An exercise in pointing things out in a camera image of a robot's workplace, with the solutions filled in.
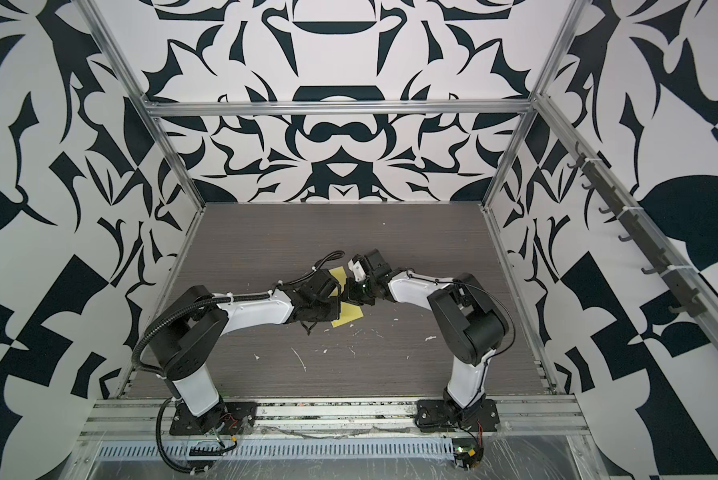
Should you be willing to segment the aluminium front rail frame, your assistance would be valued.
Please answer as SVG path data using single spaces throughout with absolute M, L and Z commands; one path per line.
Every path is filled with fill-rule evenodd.
M 417 435 L 586 435 L 589 426 L 577 400 L 568 395 L 493 396 L 467 414 L 455 429 L 436 411 L 434 398 L 263 398 L 235 399 L 218 434 L 249 438 L 321 439 Z M 174 406 L 159 420 L 157 399 L 97 402 L 79 435 L 82 440 L 144 440 L 174 430 L 185 440 L 202 438 Z

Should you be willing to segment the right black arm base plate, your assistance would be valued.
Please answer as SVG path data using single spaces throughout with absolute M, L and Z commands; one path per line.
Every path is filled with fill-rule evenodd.
M 467 408 L 453 400 L 418 400 L 413 422 L 423 432 L 460 428 L 472 433 L 479 429 L 496 432 L 500 417 L 492 399 L 482 398 Z

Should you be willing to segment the small green-lit electronics box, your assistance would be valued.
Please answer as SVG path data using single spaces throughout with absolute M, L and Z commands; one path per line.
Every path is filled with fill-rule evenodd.
M 453 445 L 453 463 L 457 468 L 463 470 L 473 470 L 479 466 L 484 448 L 478 442 L 466 438 L 454 438 Z

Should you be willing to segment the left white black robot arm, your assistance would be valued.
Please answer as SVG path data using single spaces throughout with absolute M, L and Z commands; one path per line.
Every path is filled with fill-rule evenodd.
M 310 327 L 337 320 L 340 293 L 340 281 L 316 267 L 260 293 L 216 294 L 192 287 L 146 328 L 133 349 L 133 367 L 164 380 L 193 417 L 205 418 L 221 404 L 207 361 L 222 336 L 266 325 Z

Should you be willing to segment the black wall hook rail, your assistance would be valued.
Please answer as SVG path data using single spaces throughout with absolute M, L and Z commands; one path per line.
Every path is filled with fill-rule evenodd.
M 629 194 L 620 188 L 613 177 L 606 173 L 606 165 L 599 158 L 589 157 L 581 149 L 581 143 L 574 144 L 576 159 L 568 167 L 578 169 L 588 180 L 582 188 L 595 191 L 603 200 L 605 207 L 598 211 L 609 215 L 625 230 L 619 235 L 623 243 L 633 242 L 649 263 L 642 267 L 643 275 L 658 275 L 668 290 L 675 297 L 678 305 L 670 306 L 673 314 L 686 313 L 697 318 L 708 311 L 701 299 L 700 291 L 694 287 L 689 278 L 690 267 L 675 261 L 676 255 L 668 250 L 668 245 L 659 239 L 657 228 L 651 224 L 642 207 L 628 203 Z

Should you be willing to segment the yellow square paper sheet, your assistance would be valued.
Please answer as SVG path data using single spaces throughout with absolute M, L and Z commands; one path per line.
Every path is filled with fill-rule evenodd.
M 336 267 L 329 270 L 329 273 L 338 281 L 340 286 L 340 292 L 339 293 L 332 293 L 331 297 L 338 297 L 342 293 L 345 292 L 345 286 L 346 286 L 346 280 L 347 280 L 347 274 L 343 267 Z M 349 304 L 344 302 L 343 300 L 340 301 L 340 314 L 336 320 L 333 320 L 331 322 L 331 326 L 333 328 L 337 328 L 346 324 L 349 324 L 350 322 L 357 320 L 359 318 L 363 317 L 363 312 L 359 306 Z

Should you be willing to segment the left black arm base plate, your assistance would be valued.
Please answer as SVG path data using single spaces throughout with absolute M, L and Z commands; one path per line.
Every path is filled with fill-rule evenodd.
M 255 425 L 258 406 L 258 403 L 251 401 L 221 401 L 202 416 L 195 416 L 185 402 L 180 401 L 172 415 L 169 434 L 172 436 L 192 436 L 212 432 L 220 435 L 240 434 L 246 427 Z

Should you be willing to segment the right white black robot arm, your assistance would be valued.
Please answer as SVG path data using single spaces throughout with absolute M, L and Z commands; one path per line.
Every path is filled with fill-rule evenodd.
M 393 268 L 377 250 L 352 258 L 348 270 L 342 301 L 364 306 L 384 300 L 432 313 L 453 355 L 444 400 L 458 413 L 476 408 L 485 398 L 489 363 L 510 330 L 510 319 L 477 278 L 470 273 L 435 277 Z

